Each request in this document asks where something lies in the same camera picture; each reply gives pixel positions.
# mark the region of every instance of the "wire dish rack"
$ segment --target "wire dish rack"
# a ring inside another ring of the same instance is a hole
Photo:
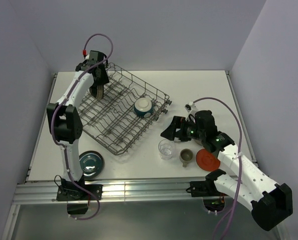
[[[127,152],[143,132],[167,113],[169,95],[139,79],[114,63],[107,65],[110,82],[104,86],[104,98],[97,100],[90,93],[82,99],[79,115],[83,131],[114,155]],[[153,114],[136,116],[133,105],[139,98],[151,99]]]

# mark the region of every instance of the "tabletop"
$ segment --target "tabletop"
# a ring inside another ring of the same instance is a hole
[[[161,132],[169,126],[173,116],[186,116],[187,111],[184,106],[198,98],[218,98],[227,103],[238,115],[225,71],[175,70],[131,71],[131,73],[168,94],[172,104],[167,108],[168,113],[162,113],[160,118],[149,127],[132,148],[122,155],[113,155],[83,132],[79,141],[79,153],[93,150],[99,152],[104,158],[105,167],[97,179],[131,180],[206,176],[209,172],[202,170],[195,161],[187,167],[182,167],[179,160],[179,153],[182,149],[191,149],[195,156],[202,148],[195,141],[176,143],[175,157],[168,160],[160,158],[158,144],[163,139],[160,136]],[[51,90],[51,103],[55,103],[63,95],[73,77],[74,72],[58,73]],[[238,142],[237,123],[225,106],[213,100],[200,101],[196,106],[200,110],[211,110],[218,130],[227,133],[235,142]],[[32,157],[29,181],[51,181],[55,175],[63,173],[61,152],[52,141],[46,117],[42,125],[36,150]],[[244,133],[242,136],[242,152],[251,159]],[[220,168],[233,175],[233,172],[222,163]]]

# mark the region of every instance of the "clear glass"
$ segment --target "clear glass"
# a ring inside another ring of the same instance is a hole
[[[159,143],[160,157],[164,160],[171,159],[175,153],[175,144],[168,139],[164,139]]]

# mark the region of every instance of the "white wall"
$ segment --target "white wall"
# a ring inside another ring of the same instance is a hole
[[[298,240],[298,1],[267,0],[231,77],[260,167],[292,189]]]
[[[229,70],[265,0],[10,0],[54,71],[105,33],[127,70]],[[89,49],[109,51],[101,37]]]
[[[51,74],[7,0],[0,0],[0,238],[26,177]]]

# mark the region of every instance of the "blue and white bowl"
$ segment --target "blue and white bowl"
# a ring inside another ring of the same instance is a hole
[[[150,99],[141,97],[134,103],[133,110],[141,118],[148,118],[153,114],[153,104]]]

